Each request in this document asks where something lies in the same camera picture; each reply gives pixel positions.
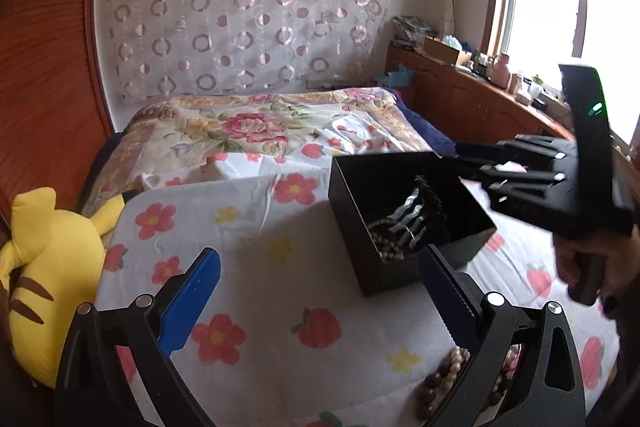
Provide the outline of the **person's right hand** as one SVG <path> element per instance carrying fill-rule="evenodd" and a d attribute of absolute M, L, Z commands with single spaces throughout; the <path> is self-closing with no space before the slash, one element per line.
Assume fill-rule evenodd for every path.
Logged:
<path fill-rule="evenodd" d="M 604 260 L 603 282 L 599 295 L 602 298 L 622 297 L 639 275 L 639 230 L 634 227 L 630 237 L 611 232 L 594 234 L 583 241 L 553 236 L 556 272 L 568 286 L 577 284 L 580 270 L 578 254 L 588 254 Z"/>

